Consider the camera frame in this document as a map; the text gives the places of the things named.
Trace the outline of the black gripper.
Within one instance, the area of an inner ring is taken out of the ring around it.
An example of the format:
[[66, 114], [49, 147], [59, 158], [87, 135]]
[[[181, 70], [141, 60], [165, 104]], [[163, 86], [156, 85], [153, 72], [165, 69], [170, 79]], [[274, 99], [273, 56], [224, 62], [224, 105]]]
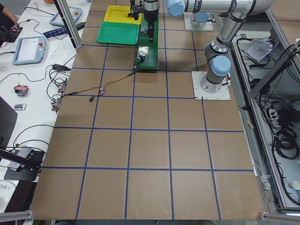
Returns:
[[158, 19], [158, 10], [148, 11], [144, 10], [144, 19], [148, 23], [148, 38], [149, 42], [154, 41], [154, 28], [155, 28], [155, 21]]

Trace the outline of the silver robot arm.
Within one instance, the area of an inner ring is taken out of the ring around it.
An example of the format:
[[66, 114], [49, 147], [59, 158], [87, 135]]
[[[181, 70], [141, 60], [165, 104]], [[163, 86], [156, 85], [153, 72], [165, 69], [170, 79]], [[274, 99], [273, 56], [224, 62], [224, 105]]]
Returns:
[[[170, 16], [178, 17], [184, 12], [188, 12], [191, 6], [191, 23], [205, 23], [210, 18], [210, 12], [200, 12], [201, 0], [167, 0], [166, 7]], [[142, 11], [144, 19], [148, 23], [149, 42], [154, 41], [155, 22], [158, 20], [159, 1], [158, 0], [142, 0]]]
[[232, 39], [247, 16], [264, 12], [273, 2], [272, 0], [168, 0], [166, 2], [167, 12], [173, 17], [178, 17], [185, 12], [228, 14], [217, 37], [205, 48], [208, 72], [200, 81], [200, 86], [205, 92], [219, 92], [223, 79], [231, 69], [231, 62], [226, 54]]

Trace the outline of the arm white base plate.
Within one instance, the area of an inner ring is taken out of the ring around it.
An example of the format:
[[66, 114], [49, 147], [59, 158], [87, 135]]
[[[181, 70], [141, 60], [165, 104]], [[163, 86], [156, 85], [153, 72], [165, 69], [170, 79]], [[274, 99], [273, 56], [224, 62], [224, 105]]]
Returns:
[[212, 32], [213, 24], [209, 12], [185, 12], [184, 13], [185, 30]]
[[206, 71], [192, 71], [191, 74], [195, 100], [231, 100], [225, 77], [220, 84], [212, 84], [207, 80]]

